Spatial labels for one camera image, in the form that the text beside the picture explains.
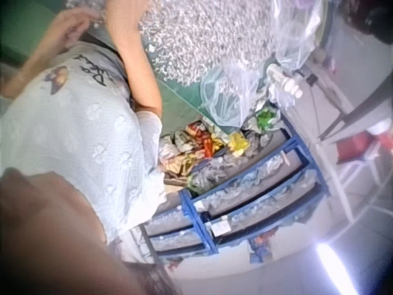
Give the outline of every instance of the yellow package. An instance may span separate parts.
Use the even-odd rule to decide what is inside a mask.
[[[230,142],[228,147],[235,157],[239,157],[249,148],[250,142],[245,139],[242,133],[234,132],[229,136]]]

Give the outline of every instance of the white label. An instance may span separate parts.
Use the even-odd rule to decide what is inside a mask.
[[[204,207],[203,202],[201,200],[195,202],[194,206],[195,206],[197,212],[205,212],[206,211],[206,208]]]
[[[211,225],[211,230],[213,231],[213,234],[218,237],[220,235],[226,234],[227,232],[230,232],[231,225],[229,224],[228,220],[223,220],[220,222],[217,222],[215,224]]]

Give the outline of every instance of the blue metal shelf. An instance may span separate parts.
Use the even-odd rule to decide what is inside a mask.
[[[154,218],[157,218],[173,213],[177,210],[182,210],[183,215],[190,218],[192,225],[183,227],[181,229],[172,230],[171,232],[157,234],[151,238],[153,241],[155,239],[175,237],[180,235],[181,232],[184,231],[193,231],[197,233],[201,239],[201,243],[197,245],[170,249],[166,251],[157,251],[158,255],[162,259],[170,259],[179,256],[186,258],[216,254],[218,253],[218,249],[221,247],[238,245],[244,240],[255,238],[264,232],[267,232],[277,226],[284,224],[285,222],[293,219],[296,215],[299,215],[304,210],[307,210],[312,206],[316,206],[316,204],[323,198],[323,196],[329,194],[329,189],[323,178],[323,175],[319,167],[317,166],[315,160],[313,159],[310,151],[306,147],[305,143],[303,142],[299,134],[295,131],[290,122],[287,120],[287,118],[281,116],[281,119],[286,125],[286,129],[281,130],[286,138],[286,142],[283,143],[280,147],[270,152],[258,162],[250,165],[245,170],[239,172],[236,176],[226,180],[224,183],[218,185],[209,192],[195,197],[194,199],[192,198],[192,194],[188,189],[181,190],[179,192],[179,196],[181,199],[180,206],[170,209],[168,211],[161,212],[160,214],[154,216]],[[217,191],[225,189],[234,181],[242,179],[248,173],[255,171],[255,169],[261,167],[270,159],[279,155],[282,151],[284,151],[286,154],[291,151],[295,151],[302,165],[296,170],[290,172],[290,174],[283,179],[280,179],[274,185],[266,188],[263,192],[252,196],[251,198],[243,201],[240,204],[235,205],[232,208],[229,208],[228,210],[221,211],[214,217],[208,216],[207,218],[204,217],[204,220],[202,219],[199,212],[197,212],[195,203],[200,200],[206,199],[211,194],[214,194]],[[222,155],[224,152],[225,151],[221,151],[219,154],[217,154],[217,156]],[[202,169],[207,163],[208,161],[201,163],[198,167],[196,167],[195,171]],[[227,234],[221,235],[220,237],[214,237],[213,234],[210,233],[209,226],[220,222],[223,215],[226,215],[226,218],[230,219],[233,216],[244,212],[245,210],[249,210],[259,202],[263,202],[264,200],[268,200],[270,197],[274,197],[286,187],[289,187],[293,183],[299,181],[303,174],[306,173],[306,171],[308,170],[314,170],[316,172],[316,182],[307,193],[305,193],[301,197],[298,197],[291,204],[281,208],[279,211],[273,213],[267,218],[256,222],[255,224],[247,226],[246,228],[238,229],[233,233],[229,232]]]

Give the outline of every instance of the hand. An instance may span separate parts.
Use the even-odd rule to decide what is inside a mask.
[[[60,12],[47,29],[33,56],[51,60],[64,49],[72,47],[90,26],[90,21],[99,20],[99,13],[87,8],[76,8]]]
[[[138,22],[149,6],[149,0],[108,0],[106,21],[116,46],[129,43],[138,35]]]

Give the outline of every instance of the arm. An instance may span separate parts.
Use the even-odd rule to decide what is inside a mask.
[[[48,66],[50,60],[75,44],[89,27],[90,20],[98,18],[96,12],[85,8],[60,12],[32,56],[18,74],[1,89],[1,94],[11,99],[19,96],[23,89]]]
[[[138,32],[138,21],[147,4],[146,0],[110,0],[107,5],[107,25],[123,58],[137,111],[150,111],[161,118],[160,90]]]

